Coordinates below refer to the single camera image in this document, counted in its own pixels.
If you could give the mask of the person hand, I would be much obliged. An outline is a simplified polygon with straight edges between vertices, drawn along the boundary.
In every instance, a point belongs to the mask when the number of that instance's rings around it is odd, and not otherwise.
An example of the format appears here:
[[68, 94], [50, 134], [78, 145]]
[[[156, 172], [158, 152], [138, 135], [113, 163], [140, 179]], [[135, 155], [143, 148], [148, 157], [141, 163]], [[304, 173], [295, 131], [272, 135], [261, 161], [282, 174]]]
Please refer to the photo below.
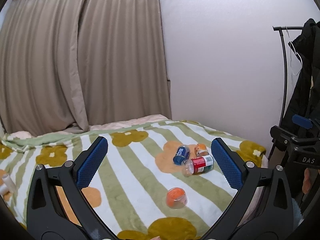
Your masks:
[[308, 194], [310, 189], [311, 189], [310, 170], [308, 168], [306, 168], [305, 171], [304, 171], [304, 180], [303, 180], [302, 192], [304, 194]]

